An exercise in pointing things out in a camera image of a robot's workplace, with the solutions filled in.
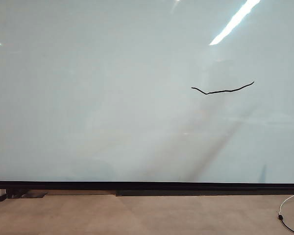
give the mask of white board surface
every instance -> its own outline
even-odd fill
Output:
[[[244,3],[0,0],[0,180],[294,183],[294,0],[210,46]]]

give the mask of marker scribble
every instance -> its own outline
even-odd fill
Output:
[[[200,91],[200,92],[203,93],[203,94],[215,94],[215,93],[221,93],[221,92],[235,92],[235,91],[238,91],[238,90],[243,89],[243,88],[245,88],[245,87],[248,87],[248,86],[252,85],[253,83],[254,83],[254,82],[249,83],[249,84],[247,84],[247,85],[245,85],[245,86],[242,86],[242,87],[240,87],[240,88],[238,88],[238,89],[234,89],[234,90],[223,90],[223,91],[216,91],[216,92],[209,92],[209,93],[203,92],[202,90],[200,90],[200,89],[198,89],[198,88],[196,88],[196,87],[192,87],[192,89],[198,90],[198,91]]]

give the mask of black frame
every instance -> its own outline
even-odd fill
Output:
[[[187,195],[190,192],[194,195],[264,195],[293,194],[294,184],[0,181],[0,189],[159,191],[162,192],[161,194],[170,191],[170,195]]]

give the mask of beige floor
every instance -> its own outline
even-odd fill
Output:
[[[287,235],[286,196],[45,196],[0,202],[0,235]],[[294,228],[294,200],[283,210]]]

